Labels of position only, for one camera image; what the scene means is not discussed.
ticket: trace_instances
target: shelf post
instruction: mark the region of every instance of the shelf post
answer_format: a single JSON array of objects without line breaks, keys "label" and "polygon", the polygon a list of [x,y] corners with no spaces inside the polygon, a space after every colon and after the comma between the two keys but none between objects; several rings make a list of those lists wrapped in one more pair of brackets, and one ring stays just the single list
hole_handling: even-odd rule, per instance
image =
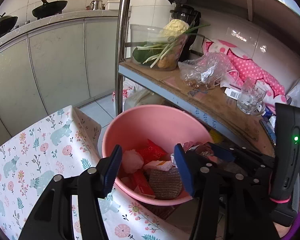
[{"label": "shelf post", "polygon": [[122,113],[122,86],[123,76],[119,74],[119,62],[124,60],[124,50],[127,35],[128,14],[130,0],[120,0],[119,15],[117,24],[117,39],[115,47],[115,114],[116,116]]}]

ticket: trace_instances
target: floral tablecloth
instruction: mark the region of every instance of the floral tablecloth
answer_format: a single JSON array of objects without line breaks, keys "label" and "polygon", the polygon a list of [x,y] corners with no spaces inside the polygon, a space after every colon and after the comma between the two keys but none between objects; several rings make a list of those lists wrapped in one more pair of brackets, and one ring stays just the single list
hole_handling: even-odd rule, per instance
[{"label": "floral tablecloth", "polygon": [[[0,147],[0,227],[18,239],[33,206],[55,174],[80,175],[99,161],[101,126],[72,106],[38,121]],[[77,196],[72,197],[75,239],[82,239]],[[99,199],[109,239],[188,239],[116,185]]]}]

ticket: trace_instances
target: black wok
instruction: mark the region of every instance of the black wok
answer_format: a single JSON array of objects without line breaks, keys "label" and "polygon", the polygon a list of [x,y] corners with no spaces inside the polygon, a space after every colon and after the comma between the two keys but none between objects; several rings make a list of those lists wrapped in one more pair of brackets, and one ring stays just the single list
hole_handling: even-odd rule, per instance
[{"label": "black wok", "polygon": [[11,31],[18,20],[17,16],[4,15],[0,15],[0,37]]},{"label": "black wok", "polygon": [[62,10],[66,7],[68,1],[54,1],[47,2],[47,0],[41,0],[43,5],[32,10],[32,15],[38,20],[48,16],[62,13]]}]

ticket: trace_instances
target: crumpled plastic bag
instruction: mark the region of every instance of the crumpled plastic bag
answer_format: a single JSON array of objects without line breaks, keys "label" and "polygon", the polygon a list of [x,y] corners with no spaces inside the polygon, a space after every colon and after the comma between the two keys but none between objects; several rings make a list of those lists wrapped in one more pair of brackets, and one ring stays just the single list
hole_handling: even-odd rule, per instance
[{"label": "crumpled plastic bag", "polygon": [[215,82],[222,78],[232,63],[223,53],[208,52],[195,60],[178,62],[181,79],[193,88],[208,90],[215,87]]}]

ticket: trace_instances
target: floor tile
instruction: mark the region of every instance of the floor tile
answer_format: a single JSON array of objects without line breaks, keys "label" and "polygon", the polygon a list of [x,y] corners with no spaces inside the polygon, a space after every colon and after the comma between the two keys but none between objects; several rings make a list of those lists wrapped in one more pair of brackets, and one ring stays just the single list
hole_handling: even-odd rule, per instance
[{"label": "floor tile", "polygon": [[113,118],[105,110],[103,110],[97,102],[92,102],[83,106],[80,110],[99,123],[101,127],[105,127],[113,120]]},{"label": "floor tile", "polygon": [[105,135],[107,128],[108,128],[108,126],[105,126],[101,129],[101,133],[100,133],[99,140],[98,140],[98,152],[99,152],[101,158],[102,158],[102,141],[103,141],[103,136]]},{"label": "floor tile", "polygon": [[112,118],[115,118],[115,112],[112,102],[112,95],[106,96],[97,100],[97,103],[109,114]]}]

